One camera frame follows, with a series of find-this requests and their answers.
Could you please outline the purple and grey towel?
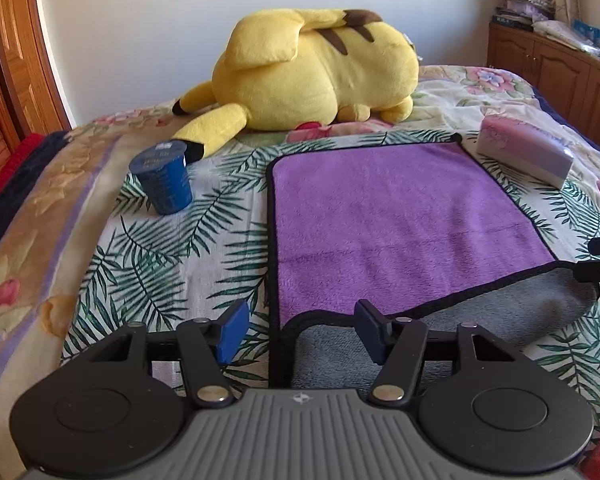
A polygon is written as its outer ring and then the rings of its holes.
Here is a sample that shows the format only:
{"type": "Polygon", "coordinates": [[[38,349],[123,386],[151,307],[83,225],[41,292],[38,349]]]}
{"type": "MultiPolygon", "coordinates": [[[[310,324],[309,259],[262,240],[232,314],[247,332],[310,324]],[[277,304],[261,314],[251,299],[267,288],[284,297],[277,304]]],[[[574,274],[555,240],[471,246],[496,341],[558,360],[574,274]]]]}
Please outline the purple and grey towel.
{"type": "Polygon", "coordinates": [[[274,387],[369,387],[361,299],[431,330],[475,322],[516,348],[599,299],[457,139],[287,155],[267,183],[274,387]]]}

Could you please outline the wooden side cabinet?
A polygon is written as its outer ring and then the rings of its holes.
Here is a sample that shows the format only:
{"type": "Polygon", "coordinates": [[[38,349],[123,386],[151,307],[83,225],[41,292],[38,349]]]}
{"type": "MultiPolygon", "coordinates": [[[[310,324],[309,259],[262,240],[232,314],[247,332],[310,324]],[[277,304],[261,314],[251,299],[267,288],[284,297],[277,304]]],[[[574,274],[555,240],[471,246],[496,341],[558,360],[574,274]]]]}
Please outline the wooden side cabinet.
{"type": "Polygon", "coordinates": [[[600,146],[600,61],[534,32],[492,23],[487,65],[522,76],[557,114],[600,146]]]}

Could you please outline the floral bed blanket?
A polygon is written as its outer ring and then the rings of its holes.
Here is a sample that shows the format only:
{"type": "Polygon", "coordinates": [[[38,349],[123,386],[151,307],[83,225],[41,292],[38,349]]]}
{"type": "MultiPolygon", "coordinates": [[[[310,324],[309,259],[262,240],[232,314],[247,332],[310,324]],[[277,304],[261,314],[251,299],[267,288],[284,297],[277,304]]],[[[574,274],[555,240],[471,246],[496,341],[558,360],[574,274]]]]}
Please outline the floral bed blanket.
{"type": "MultiPolygon", "coordinates": [[[[600,198],[600,146],[550,108],[539,91],[507,70],[422,67],[415,107],[406,122],[377,119],[294,131],[244,132],[214,156],[238,148],[344,138],[380,131],[449,130],[473,148],[490,114],[528,122],[573,152],[569,177],[600,198]]],[[[128,174],[131,159],[181,127],[169,104],[102,117],[49,136],[20,170],[24,185],[0,194],[0,479],[23,470],[8,416],[21,393],[62,364],[88,263],[128,174]]]]}

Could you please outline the blue paper cup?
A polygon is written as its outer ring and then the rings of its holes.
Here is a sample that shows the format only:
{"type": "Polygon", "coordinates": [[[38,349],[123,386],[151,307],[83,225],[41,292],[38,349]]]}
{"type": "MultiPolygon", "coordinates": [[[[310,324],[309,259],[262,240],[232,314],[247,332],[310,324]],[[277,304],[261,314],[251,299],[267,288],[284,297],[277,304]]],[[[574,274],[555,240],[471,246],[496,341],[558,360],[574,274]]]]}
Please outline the blue paper cup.
{"type": "Polygon", "coordinates": [[[176,214],[193,200],[185,153],[183,141],[165,141],[146,148],[129,164],[130,173],[140,181],[155,211],[163,216],[176,214]]]}

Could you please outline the stack of folded linens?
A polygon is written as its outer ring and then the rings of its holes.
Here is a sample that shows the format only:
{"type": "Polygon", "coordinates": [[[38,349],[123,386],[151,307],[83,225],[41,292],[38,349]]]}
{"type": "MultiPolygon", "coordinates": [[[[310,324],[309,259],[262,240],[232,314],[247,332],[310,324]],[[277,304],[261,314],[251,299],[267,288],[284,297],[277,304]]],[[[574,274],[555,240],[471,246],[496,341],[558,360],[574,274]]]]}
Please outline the stack of folded linens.
{"type": "Polygon", "coordinates": [[[552,21],[554,3],[547,0],[496,0],[492,22],[531,32],[538,22],[552,21]]]}

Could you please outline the red blanket at bedside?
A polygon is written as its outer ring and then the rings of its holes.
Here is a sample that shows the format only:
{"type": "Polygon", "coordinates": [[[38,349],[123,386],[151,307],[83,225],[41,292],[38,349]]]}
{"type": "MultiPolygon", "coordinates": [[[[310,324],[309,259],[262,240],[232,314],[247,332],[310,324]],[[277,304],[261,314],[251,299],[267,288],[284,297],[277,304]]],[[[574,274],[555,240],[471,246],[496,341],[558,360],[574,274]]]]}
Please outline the red blanket at bedside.
{"type": "Polygon", "coordinates": [[[41,145],[45,136],[39,133],[31,133],[27,136],[5,160],[0,168],[0,193],[4,190],[6,184],[15,175],[26,159],[41,145]]]}

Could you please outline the wooden wardrobe door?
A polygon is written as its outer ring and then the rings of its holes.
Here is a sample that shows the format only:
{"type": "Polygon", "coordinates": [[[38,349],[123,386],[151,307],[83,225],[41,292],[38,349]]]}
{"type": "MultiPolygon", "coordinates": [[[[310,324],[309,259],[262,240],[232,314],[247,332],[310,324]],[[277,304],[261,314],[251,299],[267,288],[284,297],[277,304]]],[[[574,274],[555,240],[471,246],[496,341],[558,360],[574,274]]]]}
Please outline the wooden wardrobe door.
{"type": "Polygon", "coordinates": [[[69,128],[38,0],[0,0],[0,171],[30,134],[69,128]]]}

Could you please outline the yellow Pikachu plush toy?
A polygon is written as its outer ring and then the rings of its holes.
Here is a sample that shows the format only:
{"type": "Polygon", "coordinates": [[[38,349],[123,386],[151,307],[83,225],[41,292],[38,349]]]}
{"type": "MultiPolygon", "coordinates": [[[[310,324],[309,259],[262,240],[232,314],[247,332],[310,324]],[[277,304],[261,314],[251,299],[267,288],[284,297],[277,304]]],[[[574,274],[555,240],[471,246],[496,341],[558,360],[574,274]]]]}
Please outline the yellow Pikachu plush toy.
{"type": "Polygon", "coordinates": [[[369,10],[271,9],[242,18],[210,80],[178,98],[175,133],[192,164],[243,129],[308,122],[403,122],[414,107],[419,58],[411,40],[369,10]]]}

